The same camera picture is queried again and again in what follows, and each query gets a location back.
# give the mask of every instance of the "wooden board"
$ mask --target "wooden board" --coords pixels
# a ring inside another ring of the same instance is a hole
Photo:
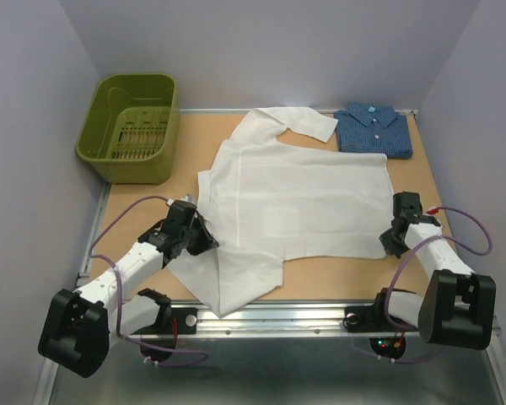
[[[103,225],[109,224],[128,205],[141,197],[158,194],[180,198],[190,193],[198,195],[196,175],[212,167],[221,142],[230,136],[242,119],[242,115],[186,115],[181,118],[180,134],[176,146],[173,174],[160,186],[114,185],[105,210]],[[388,160],[388,171],[396,192],[419,192],[424,208],[440,205],[439,193],[416,122],[408,118],[414,155],[409,160]],[[336,137],[328,143],[286,131],[278,140],[306,148],[337,151]],[[137,237],[167,214],[162,201],[146,201],[134,208],[100,242],[97,251],[114,260],[120,259]],[[448,228],[443,214],[441,222]],[[370,299],[387,287],[397,269],[398,260],[352,259],[346,257],[312,257],[285,262],[283,286],[265,295],[267,300],[323,300]],[[92,267],[91,278],[99,276],[107,266],[97,261]],[[411,260],[397,286],[424,293],[428,280],[416,259]],[[142,288],[157,289],[173,300],[193,299],[193,295],[164,269],[147,279]]]

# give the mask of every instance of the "white fabric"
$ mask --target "white fabric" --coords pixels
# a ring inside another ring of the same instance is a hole
[[[306,107],[250,111],[199,173],[198,210],[220,247],[170,264],[223,316],[281,286],[283,261],[385,256],[393,189],[383,154],[344,154],[276,140],[288,128],[326,142],[336,120]]]

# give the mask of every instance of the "green plastic basket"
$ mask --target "green plastic basket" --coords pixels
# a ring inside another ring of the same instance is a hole
[[[98,86],[77,154],[111,183],[161,184],[170,177],[180,114],[164,74],[117,74]]]

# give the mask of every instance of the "blue checkered shirt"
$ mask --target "blue checkered shirt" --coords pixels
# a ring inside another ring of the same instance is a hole
[[[392,107],[351,102],[347,110],[337,111],[337,145],[342,152],[385,154],[389,158],[412,156],[411,136],[406,117]]]

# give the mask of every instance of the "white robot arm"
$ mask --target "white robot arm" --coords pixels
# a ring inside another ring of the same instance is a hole
[[[388,290],[383,289],[371,307],[348,309],[354,316],[346,323],[348,331],[396,331],[392,322],[397,319],[397,324],[404,322],[415,327],[428,343],[485,349],[493,330],[496,293],[493,279],[476,274],[461,261],[443,239],[440,223],[434,216],[423,213],[417,193],[394,195],[391,225],[380,236],[383,247],[396,257],[419,247],[416,256],[428,275],[428,290],[424,297],[393,290],[389,294],[390,321],[387,321]]]
[[[144,232],[131,250],[92,282],[53,297],[38,351],[71,371],[88,377],[103,363],[121,338],[116,331],[119,289],[127,297],[146,278],[164,268],[186,249],[197,256],[218,247],[204,218],[190,202],[174,201],[167,218]],[[118,272],[121,285],[117,284]],[[151,289],[139,291],[122,306],[121,335],[143,327],[166,327],[170,299]]]

